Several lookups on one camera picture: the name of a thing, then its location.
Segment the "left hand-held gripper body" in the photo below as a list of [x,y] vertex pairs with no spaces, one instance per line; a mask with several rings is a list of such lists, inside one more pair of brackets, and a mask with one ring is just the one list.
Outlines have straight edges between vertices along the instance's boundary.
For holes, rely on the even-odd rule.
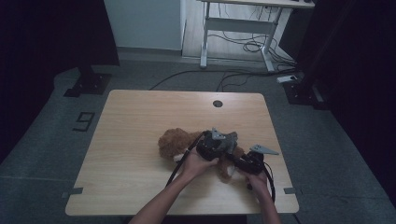
[[219,132],[215,127],[211,131],[205,131],[204,138],[196,146],[197,152],[207,161],[212,161],[225,155],[226,152],[223,151],[223,146],[221,145],[225,135],[226,133]]

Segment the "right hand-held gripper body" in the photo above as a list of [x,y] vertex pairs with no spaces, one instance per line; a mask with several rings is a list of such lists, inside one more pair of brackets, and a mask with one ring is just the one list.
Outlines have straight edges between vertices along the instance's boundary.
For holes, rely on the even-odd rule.
[[240,158],[238,167],[244,172],[257,175],[264,169],[265,154],[278,155],[278,152],[262,145],[254,145],[249,149],[248,154]]

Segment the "gray cloth garment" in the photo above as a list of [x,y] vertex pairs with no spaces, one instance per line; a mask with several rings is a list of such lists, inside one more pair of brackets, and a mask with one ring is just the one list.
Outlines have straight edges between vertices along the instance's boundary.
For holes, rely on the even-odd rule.
[[237,132],[228,133],[222,140],[223,151],[232,154],[237,146],[238,135]]

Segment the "brown teddy bear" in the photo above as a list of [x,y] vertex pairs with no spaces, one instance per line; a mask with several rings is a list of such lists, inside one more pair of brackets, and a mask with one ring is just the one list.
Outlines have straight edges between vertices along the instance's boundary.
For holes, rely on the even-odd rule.
[[[196,148],[198,142],[204,138],[204,132],[188,133],[181,128],[167,130],[158,140],[159,153],[162,158],[174,162],[180,162],[188,150]],[[236,146],[234,155],[245,154],[244,149]],[[219,178],[228,182],[233,175],[235,165],[222,155],[217,163]]]

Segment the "person's right hand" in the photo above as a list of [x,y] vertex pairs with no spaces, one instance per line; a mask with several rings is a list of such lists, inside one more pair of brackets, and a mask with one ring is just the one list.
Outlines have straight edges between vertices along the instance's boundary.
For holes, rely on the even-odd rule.
[[252,187],[253,192],[257,196],[269,195],[267,176],[264,172],[261,172],[258,175],[253,175],[238,169],[238,173],[246,178],[247,183]]

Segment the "person's left hand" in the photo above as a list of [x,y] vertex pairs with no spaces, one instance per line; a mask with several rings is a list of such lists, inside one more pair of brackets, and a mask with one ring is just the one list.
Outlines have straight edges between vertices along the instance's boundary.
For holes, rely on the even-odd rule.
[[184,161],[180,176],[186,180],[192,181],[195,177],[203,174],[208,168],[216,165],[218,162],[218,158],[212,161],[203,159],[196,148],[194,148]]

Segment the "black tape floor mark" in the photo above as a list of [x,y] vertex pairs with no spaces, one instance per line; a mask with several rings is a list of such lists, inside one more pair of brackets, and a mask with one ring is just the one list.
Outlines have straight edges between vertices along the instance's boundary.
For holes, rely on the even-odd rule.
[[78,126],[74,127],[73,131],[87,132],[92,124],[94,116],[95,116],[94,112],[80,112],[76,120]]

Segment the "dark curtain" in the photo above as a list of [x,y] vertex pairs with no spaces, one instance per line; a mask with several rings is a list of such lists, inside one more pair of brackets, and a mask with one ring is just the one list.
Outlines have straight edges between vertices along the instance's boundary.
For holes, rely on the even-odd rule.
[[0,0],[0,162],[69,69],[117,65],[104,0]]
[[316,0],[298,65],[396,206],[396,0]]

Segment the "black stand base plate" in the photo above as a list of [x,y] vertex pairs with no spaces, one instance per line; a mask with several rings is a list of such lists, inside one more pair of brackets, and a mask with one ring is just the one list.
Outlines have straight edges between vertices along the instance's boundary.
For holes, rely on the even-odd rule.
[[78,67],[80,76],[75,85],[64,93],[64,97],[79,97],[81,94],[102,95],[112,77],[111,74],[95,73],[88,64]]
[[282,87],[291,105],[311,105],[316,110],[329,109],[316,84],[307,86],[304,83],[285,82]]

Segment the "white metal frame desk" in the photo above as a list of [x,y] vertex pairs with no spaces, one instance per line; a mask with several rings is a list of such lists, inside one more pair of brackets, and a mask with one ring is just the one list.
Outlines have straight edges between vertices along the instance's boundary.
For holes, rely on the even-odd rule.
[[[207,67],[207,38],[209,31],[224,31],[244,34],[268,35],[261,54],[268,72],[274,72],[269,48],[274,39],[276,28],[284,8],[314,8],[312,0],[199,0],[206,4],[204,20],[204,39],[201,46],[200,67]],[[252,21],[239,19],[215,18],[210,16],[212,4],[233,4],[260,7],[277,7],[278,12],[272,21]]]

